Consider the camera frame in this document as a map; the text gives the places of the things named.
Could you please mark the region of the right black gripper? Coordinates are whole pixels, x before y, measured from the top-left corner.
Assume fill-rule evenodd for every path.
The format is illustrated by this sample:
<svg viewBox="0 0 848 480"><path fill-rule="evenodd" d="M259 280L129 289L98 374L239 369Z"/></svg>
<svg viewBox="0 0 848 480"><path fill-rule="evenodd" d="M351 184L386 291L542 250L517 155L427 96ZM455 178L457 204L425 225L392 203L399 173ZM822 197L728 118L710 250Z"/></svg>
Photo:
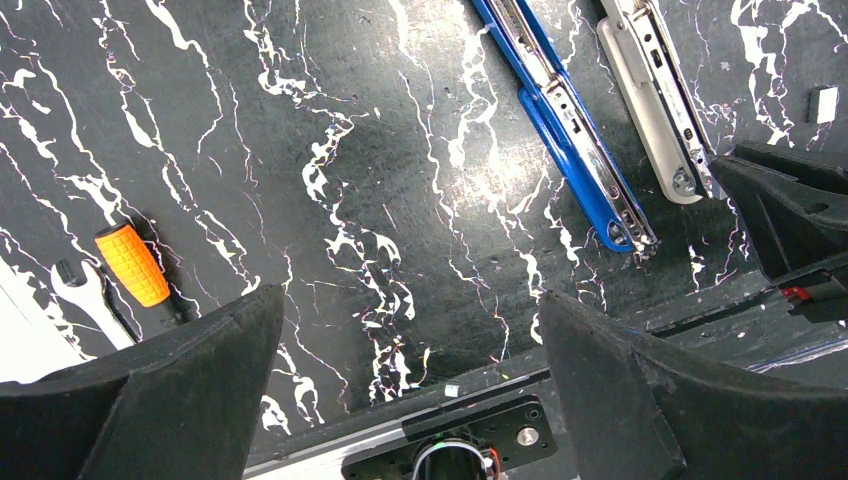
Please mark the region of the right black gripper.
<svg viewBox="0 0 848 480"><path fill-rule="evenodd" d="M847 323L847 155L751 141L709 165L788 313Z"/></svg>

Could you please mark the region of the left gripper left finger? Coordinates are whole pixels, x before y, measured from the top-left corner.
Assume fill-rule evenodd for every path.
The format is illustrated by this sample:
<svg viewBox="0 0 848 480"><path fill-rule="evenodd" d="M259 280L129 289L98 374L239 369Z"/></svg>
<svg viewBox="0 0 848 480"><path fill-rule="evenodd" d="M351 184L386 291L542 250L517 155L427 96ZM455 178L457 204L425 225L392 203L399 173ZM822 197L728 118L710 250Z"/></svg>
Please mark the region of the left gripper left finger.
<svg viewBox="0 0 848 480"><path fill-rule="evenodd" d="M1 386L5 479L239 479L285 294L264 285L139 344Z"/></svg>

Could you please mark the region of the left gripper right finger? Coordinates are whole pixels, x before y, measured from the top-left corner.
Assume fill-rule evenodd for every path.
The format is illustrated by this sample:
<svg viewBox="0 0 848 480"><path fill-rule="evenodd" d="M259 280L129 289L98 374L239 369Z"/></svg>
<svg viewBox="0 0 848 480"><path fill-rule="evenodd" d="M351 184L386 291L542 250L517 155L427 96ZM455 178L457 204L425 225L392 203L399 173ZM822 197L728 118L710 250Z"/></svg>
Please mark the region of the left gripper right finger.
<svg viewBox="0 0 848 480"><path fill-rule="evenodd" d="M847 393L707 359L547 292L540 331L583 479L843 479Z"/></svg>

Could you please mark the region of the silver open-end wrench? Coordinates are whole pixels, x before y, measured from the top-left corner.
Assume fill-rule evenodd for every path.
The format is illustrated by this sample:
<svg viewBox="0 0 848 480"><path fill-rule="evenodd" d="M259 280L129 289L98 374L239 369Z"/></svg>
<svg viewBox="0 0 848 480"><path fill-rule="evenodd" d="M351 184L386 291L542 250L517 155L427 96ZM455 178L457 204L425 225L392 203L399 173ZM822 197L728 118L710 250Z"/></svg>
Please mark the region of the silver open-end wrench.
<svg viewBox="0 0 848 480"><path fill-rule="evenodd" d="M117 350L135 345L134 336L110 306L100 270L88 260L82 260L80 268L82 279L72 275L68 261L55 263L50 270L54 292L86 313Z"/></svg>

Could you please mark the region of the black marbled mat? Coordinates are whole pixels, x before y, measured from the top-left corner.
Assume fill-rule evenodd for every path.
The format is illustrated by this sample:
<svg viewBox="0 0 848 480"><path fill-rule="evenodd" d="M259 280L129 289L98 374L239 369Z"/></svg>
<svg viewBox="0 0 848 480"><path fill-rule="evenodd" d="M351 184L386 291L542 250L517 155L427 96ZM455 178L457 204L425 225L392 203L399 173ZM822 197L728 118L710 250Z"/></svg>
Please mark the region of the black marbled mat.
<svg viewBox="0 0 848 480"><path fill-rule="evenodd" d="M270 442L541 342L559 290L648 326L761 287L735 206L667 201L596 33L535 1L658 235L605 248L467 1L5 1L1 377L108 354L49 284L128 219L198 317L264 284Z"/></svg>

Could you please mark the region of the orange handled tool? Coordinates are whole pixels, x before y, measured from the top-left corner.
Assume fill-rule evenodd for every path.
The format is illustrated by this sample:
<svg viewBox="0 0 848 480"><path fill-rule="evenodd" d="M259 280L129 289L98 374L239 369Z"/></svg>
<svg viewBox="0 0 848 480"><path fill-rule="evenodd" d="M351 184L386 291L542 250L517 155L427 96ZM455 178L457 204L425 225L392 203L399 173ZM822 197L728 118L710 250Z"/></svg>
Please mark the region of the orange handled tool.
<svg viewBox="0 0 848 480"><path fill-rule="evenodd" d="M156 310L166 328L187 322L171 299L170 285L159 264L131 222L105 228L94 240L115 277L142 307Z"/></svg>

